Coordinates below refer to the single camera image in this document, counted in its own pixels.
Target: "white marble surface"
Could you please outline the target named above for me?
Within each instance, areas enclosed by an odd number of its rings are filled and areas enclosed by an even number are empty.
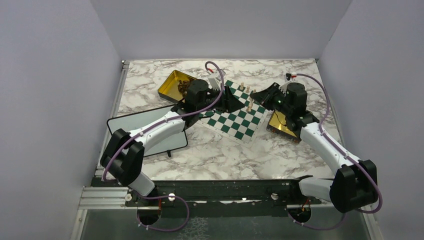
[[[173,70],[202,78],[207,75],[206,60],[135,60],[129,65],[118,116],[169,105],[159,98],[158,88]],[[225,70],[226,79],[258,91],[273,82],[282,84],[284,74],[297,72],[321,80],[314,59],[296,60],[214,60]],[[319,119],[325,112],[324,94],[319,86],[299,77],[308,92],[308,109]],[[173,151],[145,157],[142,171],[153,180],[240,180],[240,179],[290,179],[303,175],[319,178],[332,177],[324,161],[306,143],[296,145],[266,131],[271,116],[259,129],[251,148],[222,137],[196,123],[186,131],[188,146]],[[324,127],[337,140],[339,134],[333,116]]]

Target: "glass panel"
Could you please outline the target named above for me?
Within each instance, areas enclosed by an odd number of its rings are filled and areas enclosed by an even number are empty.
[[[341,214],[334,208],[312,209],[310,225],[327,227],[336,224]],[[183,218],[163,218],[155,223],[159,228],[175,228]],[[331,231],[310,230],[287,217],[221,217],[191,218],[176,232],[158,232],[138,227],[135,210],[89,210],[82,240],[367,240],[370,239],[362,214],[348,213],[345,223]]]

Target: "chessboard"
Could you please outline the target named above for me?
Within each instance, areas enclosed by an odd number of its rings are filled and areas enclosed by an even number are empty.
[[[258,130],[265,122],[268,111],[253,102],[250,111],[247,111],[249,103],[253,100],[249,98],[250,91],[244,86],[240,90],[240,85],[227,80],[225,85],[229,86],[232,94],[242,103],[244,108],[232,113],[216,111],[211,117],[212,112],[204,112],[200,114],[202,118],[198,121],[202,126],[216,131],[223,137],[229,138],[242,146],[250,148],[253,145]]]

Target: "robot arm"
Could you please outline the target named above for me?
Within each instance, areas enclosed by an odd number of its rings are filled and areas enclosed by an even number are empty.
[[[205,109],[213,104],[219,96],[220,89],[211,89],[202,79],[191,82],[184,101],[178,102],[168,113],[158,120],[129,132],[123,129],[115,131],[100,160],[107,167],[113,156],[119,152],[110,164],[109,172],[123,186],[129,186],[142,196],[147,196],[155,188],[155,184],[142,172],[144,152],[174,134],[190,128],[199,120],[199,114],[190,114]],[[209,110],[232,113],[245,105],[237,100],[228,86],[224,87],[220,99]]]
[[[316,150],[334,173],[334,180],[318,179],[310,175],[295,180],[293,194],[332,202],[342,213],[375,203],[378,199],[375,188],[353,162],[365,169],[377,184],[375,164],[370,160],[360,160],[323,128],[320,129],[319,120],[306,110],[305,86],[290,81],[289,76],[287,79],[289,82],[283,86],[274,83],[263,91],[251,93],[250,97],[266,109],[285,115],[287,128]]]

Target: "gray wall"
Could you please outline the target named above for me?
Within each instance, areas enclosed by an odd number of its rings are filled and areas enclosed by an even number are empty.
[[[387,240],[424,236],[424,1],[353,0],[319,61],[346,146],[378,167]]]
[[[91,0],[125,60],[319,58],[351,0]]]
[[[89,0],[0,2],[0,239],[69,239],[120,67]]]

